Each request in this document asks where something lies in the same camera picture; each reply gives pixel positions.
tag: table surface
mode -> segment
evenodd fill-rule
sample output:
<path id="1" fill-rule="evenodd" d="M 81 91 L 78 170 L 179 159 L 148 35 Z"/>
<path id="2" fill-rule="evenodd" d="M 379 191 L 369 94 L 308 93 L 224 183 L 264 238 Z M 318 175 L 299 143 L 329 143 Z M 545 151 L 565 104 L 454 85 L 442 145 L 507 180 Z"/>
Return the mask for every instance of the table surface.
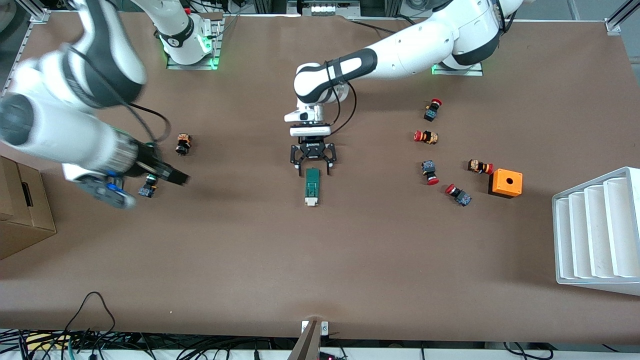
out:
<path id="1" fill-rule="evenodd" d="M 60 329 L 98 290 L 120 331 L 297 336 L 317 315 L 340 338 L 640 343 L 640 298 L 555 282 L 551 196 L 640 167 L 640 91 L 603 24 L 518 22 L 483 77 L 354 81 L 358 109 L 332 138 L 332 175 L 313 164 L 321 198 L 308 208 L 282 119 L 296 104 L 295 69 L 381 35 L 340 17 L 241 17 L 219 70 L 174 71 L 151 21 L 122 18 L 147 66 L 138 103 L 168 116 L 175 136 L 193 135 L 183 158 L 173 136 L 162 144 L 191 182 L 161 183 L 157 197 L 119 211 L 64 181 L 58 165 L 3 147 L 44 172 L 59 233 L 0 261 L 0 327 Z M 55 13 L 23 58 L 79 32 L 75 14 Z M 428 123 L 432 97 L 444 104 Z M 99 117 L 145 139 L 123 109 Z M 440 141 L 413 142 L 417 129 Z M 523 195 L 487 195 L 488 178 L 465 171 L 470 158 L 523 172 Z M 424 160 L 440 184 L 426 186 Z M 443 193 L 449 183 L 473 196 L 469 206 Z M 109 326 L 97 299 L 73 327 L 87 326 Z"/>

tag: cardboard box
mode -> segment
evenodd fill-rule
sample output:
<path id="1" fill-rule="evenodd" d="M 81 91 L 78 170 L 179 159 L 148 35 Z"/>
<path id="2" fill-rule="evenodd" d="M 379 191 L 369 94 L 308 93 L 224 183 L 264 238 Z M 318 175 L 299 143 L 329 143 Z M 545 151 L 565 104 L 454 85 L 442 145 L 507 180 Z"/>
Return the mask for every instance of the cardboard box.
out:
<path id="1" fill-rule="evenodd" d="M 0 259 L 55 233 L 40 173 L 0 157 Z"/>

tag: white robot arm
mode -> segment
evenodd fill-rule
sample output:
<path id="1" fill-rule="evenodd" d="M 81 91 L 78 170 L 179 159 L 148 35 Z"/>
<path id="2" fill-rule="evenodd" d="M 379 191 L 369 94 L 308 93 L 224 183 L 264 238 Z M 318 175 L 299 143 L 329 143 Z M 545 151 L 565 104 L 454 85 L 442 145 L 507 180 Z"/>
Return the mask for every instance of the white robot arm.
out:
<path id="1" fill-rule="evenodd" d="M 193 29 L 196 20 L 184 13 L 178 0 L 156 1 L 155 8 L 150 7 L 151 0 L 136 2 L 147 8 L 163 42 L 181 39 L 169 52 L 177 62 L 195 62 L 204 56 L 202 47 L 191 47 L 197 40 L 189 41 L 199 30 Z M 20 63 L 10 92 L 0 102 L 0 140 L 27 154 L 62 163 L 68 180 L 117 208 L 131 208 L 135 203 L 122 190 L 125 176 L 148 173 L 184 184 L 188 176 L 164 163 L 153 145 L 95 117 L 97 109 L 135 100 L 146 83 L 145 68 L 113 3 L 73 0 L 71 5 L 81 18 L 82 37 Z M 181 26 L 192 29 L 185 31 Z"/>
<path id="2" fill-rule="evenodd" d="M 503 15 L 515 12 L 522 2 L 500 0 Z M 450 0 L 434 8 L 427 20 L 364 49 L 324 65 L 300 65 L 294 79 L 298 109 L 287 114 L 285 121 L 302 124 L 292 126 L 290 135 L 330 135 L 329 125 L 319 126 L 323 119 L 317 105 L 343 101 L 348 94 L 347 81 L 401 79 L 440 62 L 464 69 L 487 59 L 498 46 L 499 16 L 491 0 Z"/>

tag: orange cube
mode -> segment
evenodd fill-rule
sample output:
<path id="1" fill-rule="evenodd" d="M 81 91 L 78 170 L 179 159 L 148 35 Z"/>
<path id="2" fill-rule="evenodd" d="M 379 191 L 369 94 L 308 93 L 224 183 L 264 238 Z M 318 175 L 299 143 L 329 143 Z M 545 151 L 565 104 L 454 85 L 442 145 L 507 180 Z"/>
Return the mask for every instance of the orange cube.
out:
<path id="1" fill-rule="evenodd" d="M 522 194 L 522 173 L 499 168 L 489 177 L 489 195 L 508 199 Z"/>

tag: brown table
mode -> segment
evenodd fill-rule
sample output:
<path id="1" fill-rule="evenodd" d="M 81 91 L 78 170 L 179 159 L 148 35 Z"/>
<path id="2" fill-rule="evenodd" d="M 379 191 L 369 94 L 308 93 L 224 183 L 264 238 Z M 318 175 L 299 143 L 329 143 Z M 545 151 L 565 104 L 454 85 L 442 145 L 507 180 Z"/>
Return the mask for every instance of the brown table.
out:
<path id="1" fill-rule="evenodd" d="M 146 16 L 122 17 L 147 66 L 139 103 L 172 119 L 174 136 L 194 136 L 185 158 L 173 136 L 163 144 L 192 181 L 161 183 L 157 197 L 119 211 L 64 181 L 59 165 L 3 147 L 45 172 L 59 234 L 0 262 L 0 327 L 62 328 L 99 290 L 121 331 L 297 336 L 319 315 L 341 338 L 640 343 L 640 298 L 554 277 L 551 196 L 640 167 L 640 91 L 603 24 L 516 23 L 481 78 L 354 81 L 358 110 L 334 136 L 332 176 L 315 163 L 320 206 L 307 208 L 282 120 L 296 103 L 294 71 L 379 35 L 340 17 L 243 17 L 225 34 L 219 70 L 186 72 L 164 69 Z M 23 58 L 78 33 L 75 14 L 56 13 Z M 444 105 L 430 124 L 432 97 Z M 99 116 L 145 139 L 123 109 Z M 413 142 L 416 129 L 439 143 Z M 523 195 L 485 194 L 488 179 L 465 171 L 470 158 L 523 172 Z M 429 159 L 433 187 L 419 170 Z M 470 206 L 443 193 L 449 183 Z M 97 299 L 74 324 L 88 325 L 109 325 Z"/>

